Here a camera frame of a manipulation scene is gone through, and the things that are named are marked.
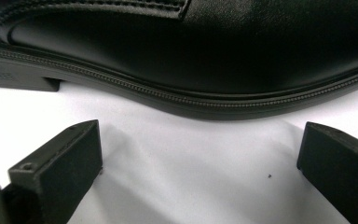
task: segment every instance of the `shoe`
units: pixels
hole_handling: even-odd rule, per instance
[[[200,119],[358,89],[358,1],[0,0],[0,86],[60,80]]]

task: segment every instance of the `white surface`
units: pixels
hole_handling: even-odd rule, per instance
[[[348,223],[296,159],[308,120],[358,138],[358,91],[286,115],[223,122],[72,83],[57,93],[0,89],[0,185],[11,165],[89,119],[100,121],[104,172],[70,223]]]

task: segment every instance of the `rubber sole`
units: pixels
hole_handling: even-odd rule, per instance
[[[301,89],[253,95],[182,91],[34,49],[0,46],[0,87],[57,91],[59,80],[112,91],[196,119],[256,119],[294,111],[358,89],[358,69]]]

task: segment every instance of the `shoe upper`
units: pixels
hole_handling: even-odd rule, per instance
[[[0,42],[176,91],[295,91],[358,70],[358,1],[0,0]]]

